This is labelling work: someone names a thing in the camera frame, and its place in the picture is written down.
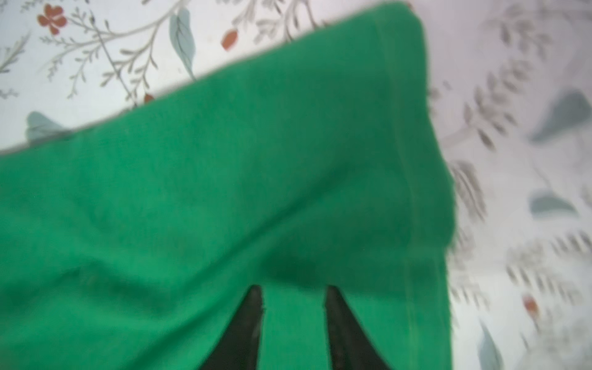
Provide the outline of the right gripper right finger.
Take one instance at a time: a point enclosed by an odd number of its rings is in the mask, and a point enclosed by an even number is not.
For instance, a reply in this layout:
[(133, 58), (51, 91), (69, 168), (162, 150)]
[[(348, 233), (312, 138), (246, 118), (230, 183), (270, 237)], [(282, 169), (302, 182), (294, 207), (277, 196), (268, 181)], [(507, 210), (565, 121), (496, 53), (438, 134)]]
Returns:
[(390, 369), (336, 286), (328, 286), (326, 290), (325, 316), (332, 369)]

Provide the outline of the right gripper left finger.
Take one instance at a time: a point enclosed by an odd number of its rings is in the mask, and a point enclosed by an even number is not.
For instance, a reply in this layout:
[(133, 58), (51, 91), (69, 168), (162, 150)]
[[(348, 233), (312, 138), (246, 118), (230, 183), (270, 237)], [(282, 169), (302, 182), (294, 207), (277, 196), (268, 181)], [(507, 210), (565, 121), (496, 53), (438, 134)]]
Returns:
[(256, 370), (263, 315), (262, 288), (251, 285), (224, 334), (199, 370)]

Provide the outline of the green tank top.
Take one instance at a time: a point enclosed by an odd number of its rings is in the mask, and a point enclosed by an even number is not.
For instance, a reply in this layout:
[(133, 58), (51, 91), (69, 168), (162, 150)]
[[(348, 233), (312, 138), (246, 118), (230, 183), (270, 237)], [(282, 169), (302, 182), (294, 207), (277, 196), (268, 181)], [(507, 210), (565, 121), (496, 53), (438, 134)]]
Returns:
[(1, 159), (1, 367), (327, 369), (325, 289), (393, 369), (452, 366), (451, 177), (421, 21), (365, 11)]

